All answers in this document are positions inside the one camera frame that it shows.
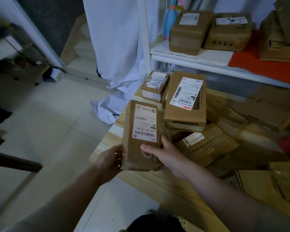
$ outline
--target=red fabric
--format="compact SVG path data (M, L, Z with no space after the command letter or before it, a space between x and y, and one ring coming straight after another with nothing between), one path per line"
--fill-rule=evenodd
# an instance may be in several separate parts
M290 63L259 60L259 35L254 31L244 52L234 52L229 67L239 67L254 74L290 83Z

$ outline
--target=blue spray bottle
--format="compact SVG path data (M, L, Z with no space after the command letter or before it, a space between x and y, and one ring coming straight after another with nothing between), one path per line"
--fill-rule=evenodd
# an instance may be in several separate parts
M177 19L177 12L175 10L176 1L177 0L170 0L169 9L166 12L164 27L163 27L163 36L164 36L164 39L166 40L170 39L171 28L173 27L173 24L175 23Z

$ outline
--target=staircase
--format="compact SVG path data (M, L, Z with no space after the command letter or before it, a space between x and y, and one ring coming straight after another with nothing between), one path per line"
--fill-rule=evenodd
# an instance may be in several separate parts
M97 74L96 54L91 43L88 24L85 23L80 29L85 39L74 46L78 58L74 59L65 67L66 72L75 76L108 84L105 79L100 78Z

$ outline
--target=dark wall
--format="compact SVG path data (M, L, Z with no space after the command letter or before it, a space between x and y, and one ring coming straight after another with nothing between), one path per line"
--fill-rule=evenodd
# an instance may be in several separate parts
M75 19L85 13L83 0L17 0L58 56Z

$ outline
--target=person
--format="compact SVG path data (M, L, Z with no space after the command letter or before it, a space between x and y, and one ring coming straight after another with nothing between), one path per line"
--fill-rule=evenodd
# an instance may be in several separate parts
M290 231L289 217L238 191L190 161L166 137L162 136L161 140L162 149L144 144L140 148L157 156L175 177L189 183L230 231ZM120 172L121 158L121 145L102 152L97 161L72 184L5 232L72 232L97 189ZM140 217L127 231L184 231L173 217L166 222L157 225L155 222L148 223L148 218Z

